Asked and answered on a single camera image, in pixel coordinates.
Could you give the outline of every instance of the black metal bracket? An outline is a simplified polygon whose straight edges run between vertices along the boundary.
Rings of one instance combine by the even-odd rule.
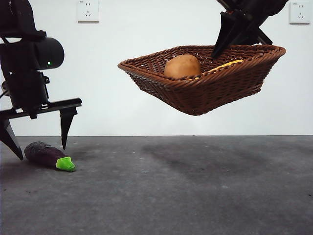
[[[81,99],[69,99],[58,102],[49,102],[36,110],[36,114],[43,114],[60,110],[61,138],[63,149],[66,147],[67,135],[74,115],[77,114],[76,107],[82,106]],[[10,119],[29,116],[28,112],[18,113],[15,109],[0,111],[0,141],[6,144],[18,157],[23,159],[21,147],[14,135],[10,125]]]

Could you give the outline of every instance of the eggplant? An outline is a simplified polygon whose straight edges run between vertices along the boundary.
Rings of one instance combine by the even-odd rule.
[[[33,142],[25,148],[24,153],[31,162],[68,172],[75,171],[75,165],[71,157],[47,143],[41,141]]]

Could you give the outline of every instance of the yellow object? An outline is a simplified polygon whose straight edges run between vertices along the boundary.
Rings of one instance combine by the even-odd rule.
[[[201,74],[199,61],[189,54],[174,57],[166,63],[164,69],[165,76],[175,79],[199,74]]]
[[[228,62],[228,63],[226,63],[226,64],[224,64],[224,65],[220,65],[220,66],[218,66],[218,67],[216,67],[216,68],[214,68],[214,69],[211,69],[209,72],[212,72],[212,71],[218,70],[218,69],[220,69],[220,68],[222,68],[222,67],[229,66],[229,65],[232,65],[232,64],[235,64],[235,63],[238,63],[238,62],[242,62],[242,61],[243,61],[243,60],[231,61],[231,62]]]

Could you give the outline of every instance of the basket rim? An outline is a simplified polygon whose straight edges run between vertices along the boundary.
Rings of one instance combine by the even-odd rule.
[[[246,51],[252,51],[252,50],[254,50],[254,51],[262,51],[262,49],[267,48],[267,52],[264,52],[263,54],[254,55],[251,58],[244,59],[241,62],[234,63],[234,64],[231,64],[231,65],[219,68],[219,69],[214,70],[214,71],[206,71],[206,72],[203,72],[203,73],[198,74],[198,75],[185,76],[185,77],[182,77],[182,78],[179,78],[179,79],[167,77],[167,76],[165,76],[162,73],[151,72],[151,71],[148,71],[148,70],[145,70],[145,69],[142,69],[142,68],[138,68],[136,66],[128,64],[130,61],[137,61],[137,60],[141,60],[142,58],[146,59],[146,58],[150,58],[150,57],[156,57],[156,56],[159,56],[161,54],[164,54],[165,52],[169,52],[169,51],[172,51],[172,50],[177,50],[177,49],[180,49],[180,48],[190,48],[190,47],[191,48],[199,48],[200,49],[200,48],[212,48],[214,46],[190,45],[190,46],[173,47],[173,48],[162,50],[162,51],[155,52],[155,53],[152,53],[152,54],[148,54],[148,55],[140,56],[140,57],[137,57],[137,58],[133,58],[133,59],[128,59],[128,60],[122,61],[122,62],[120,62],[118,64],[118,67],[120,69],[122,69],[122,70],[129,71],[129,72],[145,73],[145,74],[148,74],[149,77],[153,77],[153,79],[157,79],[160,82],[164,81],[166,83],[172,83],[172,82],[175,82],[175,83],[181,83],[182,82],[184,84],[186,82],[190,82],[190,83],[197,82],[198,83],[198,82],[203,82],[204,80],[212,82],[212,81],[215,80],[215,78],[222,76],[223,73],[225,73],[229,69],[233,70],[233,72],[236,72],[240,68],[241,68],[241,70],[248,69],[249,65],[250,65],[250,62],[252,60],[253,61],[257,60],[257,63],[259,65],[261,63],[266,63],[269,60],[273,60],[273,57],[278,59],[279,57],[283,56],[286,53],[286,49],[285,48],[279,47],[279,46],[274,46],[274,45],[253,45],[253,46],[248,46],[248,45],[235,45],[234,46],[234,45],[232,45],[232,46],[229,46],[228,48],[229,49],[244,49],[244,48],[249,47],[251,49],[251,50],[246,50]]]

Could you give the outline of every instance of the robotic arm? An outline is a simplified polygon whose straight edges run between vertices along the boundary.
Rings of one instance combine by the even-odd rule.
[[[212,57],[218,57],[229,45],[271,45],[259,28],[269,17],[278,14],[288,0],[217,0],[225,9],[222,26]]]
[[[10,93],[12,109],[0,111],[0,141],[5,143],[21,160],[23,154],[9,120],[37,114],[60,111],[62,145],[66,146],[67,134],[77,114],[81,99],[49,102],[46,84],[49,78],[42,70],[59,67],[64,60],[61,44],[47,38],[46,32],[35,28],[33,11],[28,0],[0,0],[0,62],[5,82],[3,94]],[[21,38],[9,43],[7,38]]]

